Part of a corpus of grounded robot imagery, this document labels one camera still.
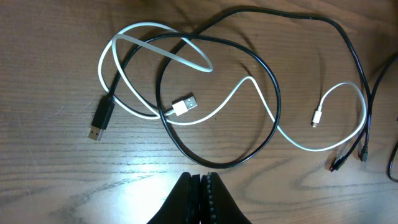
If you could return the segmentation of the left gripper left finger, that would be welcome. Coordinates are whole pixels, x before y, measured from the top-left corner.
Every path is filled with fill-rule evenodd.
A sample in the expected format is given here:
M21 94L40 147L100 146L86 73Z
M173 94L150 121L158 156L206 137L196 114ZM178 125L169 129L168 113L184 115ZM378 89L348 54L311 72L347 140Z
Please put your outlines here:
M199 224L200 175L184 172L148 224Z

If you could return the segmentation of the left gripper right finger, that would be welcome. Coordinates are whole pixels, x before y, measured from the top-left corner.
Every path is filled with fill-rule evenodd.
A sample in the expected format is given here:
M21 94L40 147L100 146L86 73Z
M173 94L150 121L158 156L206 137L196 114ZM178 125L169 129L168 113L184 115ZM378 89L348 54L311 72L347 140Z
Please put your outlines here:
M216 172L201 178L200 221L204 224L251 224Z

